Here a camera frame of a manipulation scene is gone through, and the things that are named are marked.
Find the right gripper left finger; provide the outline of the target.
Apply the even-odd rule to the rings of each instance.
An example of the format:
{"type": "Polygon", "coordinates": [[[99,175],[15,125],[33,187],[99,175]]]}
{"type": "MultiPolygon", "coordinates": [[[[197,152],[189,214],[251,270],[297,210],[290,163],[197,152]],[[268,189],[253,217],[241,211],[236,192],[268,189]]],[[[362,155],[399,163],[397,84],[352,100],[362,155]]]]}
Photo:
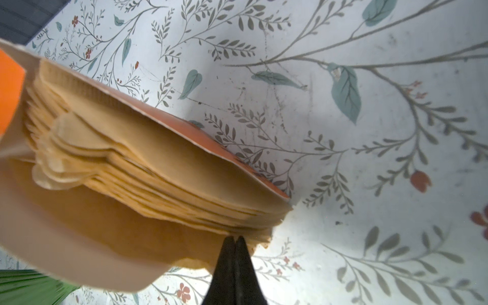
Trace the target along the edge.
{"type": "Polygon", "coordinates": [[[235,304],[235,240],[232,236],[224,239],[214,269],[211,284],[202,305],[235,304]]]}

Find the brown paper coffee filters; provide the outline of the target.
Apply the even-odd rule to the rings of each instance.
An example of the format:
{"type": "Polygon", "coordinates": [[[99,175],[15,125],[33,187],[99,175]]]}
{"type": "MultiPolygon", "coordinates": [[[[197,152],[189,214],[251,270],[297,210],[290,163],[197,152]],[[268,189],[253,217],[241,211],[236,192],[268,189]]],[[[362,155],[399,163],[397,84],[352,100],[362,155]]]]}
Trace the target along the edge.
{"type": "Polygon", "coordinates": [[[25,128],[33,181],[87,191],[106,228],[73,208],[50,209],[116,252],[191,269],[216,265],[227,235],[269,244],[291,211],[286,196],[230,152],[216,156],[164,124],[47,60],[27,87],[25,128]]]}

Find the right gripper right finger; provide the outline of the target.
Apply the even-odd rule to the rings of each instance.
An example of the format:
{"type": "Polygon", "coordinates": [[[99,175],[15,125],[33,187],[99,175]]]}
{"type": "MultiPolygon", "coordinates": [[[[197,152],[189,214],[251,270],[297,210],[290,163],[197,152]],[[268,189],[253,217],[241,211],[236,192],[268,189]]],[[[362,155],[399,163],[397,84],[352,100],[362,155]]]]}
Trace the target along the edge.
{"type": "Polygon", "coordinates": [[[268,305],[242,236],[239,236],[235,243],[235,304],[268,305]]]}

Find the orange coffee filter box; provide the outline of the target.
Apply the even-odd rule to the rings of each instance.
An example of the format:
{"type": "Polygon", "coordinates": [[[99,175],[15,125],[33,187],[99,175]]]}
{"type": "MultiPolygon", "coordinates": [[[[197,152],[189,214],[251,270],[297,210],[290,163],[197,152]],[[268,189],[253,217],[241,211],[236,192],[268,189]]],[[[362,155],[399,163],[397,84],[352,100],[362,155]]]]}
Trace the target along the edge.
{"type": "MultiPolygon", "coordinates": [[[[107,92],[149,118],[164,124],[172,124],[174,119],[180,119],[37,56],[20,45],[2,40],[1,247],[53,277],[112,291],[139,291],[170,268],[182,268],[120,254],[75,229],[68,223],[67,217],[58,216],[50,209],[51,205],[73,208],[82,225],[100,229],[107,226],[100,212],[87,207],[90,202],[89,192],[50,191],[33,181],[35,154],[27,137],[24,111],[27,105],[27,87],[32,83],[42,60],[66,69],[77,78],[107,92]]],[[[228,151],[194,124],[180,120],[184,124],[176,126],[176,132],[188,136],[194,144],[220,157],[228,151]]],[[[257,177],[265,179],[252,170],[257,177]]]]}

